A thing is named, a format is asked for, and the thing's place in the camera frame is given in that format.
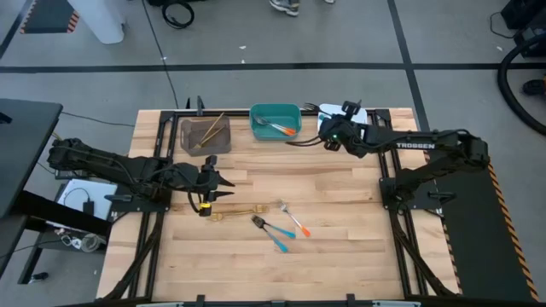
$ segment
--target floor tile line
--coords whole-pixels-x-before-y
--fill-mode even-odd
[[[497,70],[499,63],[255,63],[255,64],[182,64],[167,65],[169,72],[220,72],[268,70]],[[546,62],[512,63],[510,69],[546,69]],[[93,72],[164,72],[162,65],[66,66],[66,67],[0,67],[0,73],[93,73]]]
[[[411,91],[411,96],[415,105],[415,112],[417,113],[417,121],[421,130],[429,131],[430,127],[428,125],[427,113],[425,112],[425,105],[423,104],[421,92],[419,91],[419,84],[417,83],[415,70],[410,65],[410,50],[408,49],[408,44],[406,43],[404,30],[402,28],[402,22],[400,21],[400,16],[398,15],[398,9],[394,0],[387,0],[387,4],[389,6],[389,11],[391,12],[392,24],[394,25],[394,33],[396,34],[396,39],[398,41],[398,47],[400,48],[402,61],[404,64],[408,65],[405,70],[406,76],[408,77],[409,90]]]

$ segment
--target butcher block tabletop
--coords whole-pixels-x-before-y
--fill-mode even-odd
[[[153,155],[160,112],[139,112],[130,157]],[[394,130],[416,130],[410,108],[390,112]],[[253,224],[252,215],[213,222],[194,213],[185,193],[175,192],[163,225],[153,301],[195,301],[198,294],[206,295],[206,301],[345,300],[347,293],[360,300],[403,298],[388,212],[381,204],[377,154],[358,159],[343,148],[330,152],[322,145],[261,142],[254,139],[248,117],[229,120],[232,149],[218,156],[216,169],[235,184],[220,190],[235,194],[214,202],[212,211],[268,206],[269,212],[259,215],[296,238],[271,231],[288,247],[283,253]],[[302,121],[296,141],[317,135],[316,116]],[[401,150],[399,156],[402,167],[425,164],[421,151]],[[189,157],[177,140],[174,162],[200,166],[205,157]],[[393,176],[390,154],[387,162]],[[288,204],[310,237],[278,208],[278,199]],[[441,221],[424,211],[412,214],[421,255],[457,293]],[[134,259],[141,217],[129,213],[113,226],[97,297],[113,289]],[[413,265],[408,268],[417,293]],[[144,263],[137,295],[144,293],[147,273]]]

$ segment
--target robotic arm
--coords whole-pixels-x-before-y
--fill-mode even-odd
[[[346,101],[342,110],[346,114],[331,115],[323,120],[318,136],[303,142],[287,142],[289,145],[307,147],[324,143],[326,150],[338,151],[343,146],[347,153],[363,158],[366,154],[385,153],[391,149],[439,150],[445,156],[417,169],[402,169],[395,178],[380,180],[383,204],[391,214],[394,237],[404,246],[415,265],[422,272],[431,288],[439,296],[455,296],[434,275],[427,263],[408,239],[398,221],[402,204],[414,198],[419,186],[435,178],[456,171],[481,171],[489,164],[487,143],[466,130],[432,132],[393,131],[377,125],[357,124],[351,121],[360,110],[360,103]]]
[[[157,203],[161,208],[165,207],[167,200],[163,200],[171,190],[187,192],[190,205],[202,217],[211,215],[211,203],[218,197],[233,194],[217,191],[218,185],[235,186],[214,170],[216,156],[206,158],[199,170],[188,163],[172,164],[168,159],[127,158],[91,148],[76,138],[55,140],[49,150],[48,162],[51,168],[59,171],[85,170],[122,184],[137,198]],[[192,193],[199,197],[199,208]]]

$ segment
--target gray floor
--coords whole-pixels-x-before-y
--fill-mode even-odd
[[[83,21],[72,34],[17,33],[0,67],[159,65],[152,32],[140,0],[116,0],[128,22],[125,40],[100,44]],[[0,41],[23,0],[0,3]],[[416,63],[495,63],[514,47],[489,32],[488,16],[506,0],[396,0],[411,60]],[[384,62],[400,63],[387,2],[339,0],[334,6],[302,0],[300,16],[288,18],[267,0],[210,0],[194,5],[196,20],[176,31],[160,11],[148,8],[168,64]],[[508,30],[496,20],[498,31]],[[529,61],[518,58],[517,61]],[[541,71],[510,73],[517,89]],[[491,157],[541,298],[546,298],[546,207],[543,206],[542,153],[546,140],[526,128],[507,108],[493,71],[417,71],[422,100],[432,128],[471,130],[490,144]],[[402,70],[268,70],[172,72],[178,99],[201,95],[207,107],[250,107],[260,102],[333,102],[363,100],[365,107],[414,107]],[[163,72],[0,73],[0,97],[55,101],[65,110],[109,121],[133,123],[137,110],[174,108]],[[546,121],[543,98],[521,97]],[[56,128],[91,146],[124,154],[132,129],[111,127],[62,115]],[[514,142],[518,149],[507,147]],[[36,168],[27,189],[53,198],[60,182]],[[25,233],[20,246],[32,243]],[[51,273],[41,284],[15,280],[27,251],[12,258],[0,280],[6,305],[56,305],[95,297],[102,258],[70,252],[45,252],[38,270]]]

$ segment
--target teal bowl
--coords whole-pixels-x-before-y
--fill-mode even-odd
[[[260,141],[290,141],[301,131],[301,112],[299,107],[291,103],[260,103],[250,108],[250,127],[254,137]],[[260,125],[253,116],[258,115],[278,124],[296,130],[294,136],[287,136],[270,125]]]

